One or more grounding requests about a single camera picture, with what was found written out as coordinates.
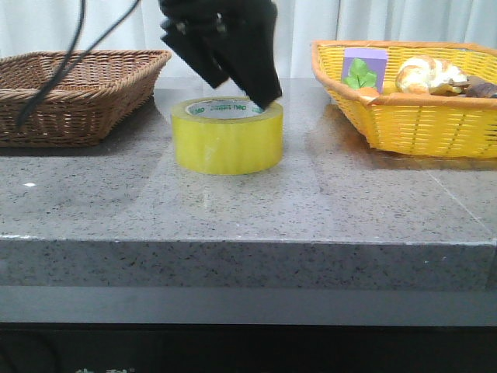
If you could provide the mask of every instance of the black cable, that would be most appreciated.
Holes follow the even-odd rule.
[[[93,48],[95,48],[98,44],[100,44],[106,37],[109,36],[110,33],[112,33],[127,17],[130,16],[130,14],[138,7],[138,4],[140,4],[141,0],[135,0],[134,4],[128,9],[126,13],[124,13],[109,29],[107,29],[106,32],[104,32],[92,45],[90,45],[86,50],[80,53],[78,58],[71,64],[69,65],[68,68],[65,68],[65,66],[62,68],[63,71],[59,75],[54,75],[45,85],[43,88],[36,94],[25,106],[21,114],[18,116],[17,120],[17,127],[21,127],[24,123],[24,121],[27,119],[27,117],[33,112],[33,109],[43,101],[45,96],[62,80],[64,79],[69,72],[75,66],[81,62],[83,58],[85,58]],[[68,51],[66,53],[65,59],[69,59],[72,55],[73,51]]]
[[[81,36],[83,30],[83,24],[85,22],[85,14],[86,14],[86,0],[81,0],[79,6],[78,26],[76,27],[75,35],[72,38],[71,45],[69,46],[68,51],[64,56],[64,60],[59,65],[52,78],[47,83],[45,83],[45,85],[38,91],[38,93],[34,95],[28,101],[28,103],[23,107],[23,109],[19,113],[19,116],[17,117],[17,127],[21,127],[23,125],[24,121],[33,112],[36,106],[39,103],[41,103],[45,98],[45,96],[49,93],[49,91],[51,91],[53,87],[55,87],[59,83],[60,80],[62,80],[61,78],[62,73],[65,67],[68,65],[72,53],[76,48],[76,44],[78,44],[79,37]]]

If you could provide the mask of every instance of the tape label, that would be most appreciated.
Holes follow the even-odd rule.
[[[210,119],[251,118],[263,113],[260,107],[247,99],[216,99],[193,103],[186,112],[197,117]]]

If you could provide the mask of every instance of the yellow tape roll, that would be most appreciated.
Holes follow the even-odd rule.
[[[172,108],[172,137],[181,166],[217,175],[254,173],[283,156],[283,107],[261,111],[240,97],[192,99]]]

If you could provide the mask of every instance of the basket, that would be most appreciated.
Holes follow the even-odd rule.
[[[74,61],[81,52],[74,52]],[[52,76],[64,52],[0,60],[0,146],[81,147],[98,144],[153,93],[169,51],[93,51],[38,105],[21,128],[19,111]]]
[[[477,44],[327,41],[312,46],[316,78],[372,148],[408,155],[497,157],[497,99],[442,97],[391,92],[361,96],[340,82],[346,47],[388,53],[384,85],[394,87],[401,64],[428,54],[446,58],[468,75],[497,82],[497,51]]]

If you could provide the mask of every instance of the white backdrop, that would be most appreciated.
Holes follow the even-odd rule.
[[[131,0],[88,0],[79,44],[97,38]],[[497,47],[497,0],[276,0],[275,59],[280,77],[311,77],[310,43],[326,40],[423,40],[476,42]],[[0,0],[0,57],[67,48],[78,0]],[[100,49],[165,48],[157,0],[141,7]],[[194,73],[173,58],[163,76]]]

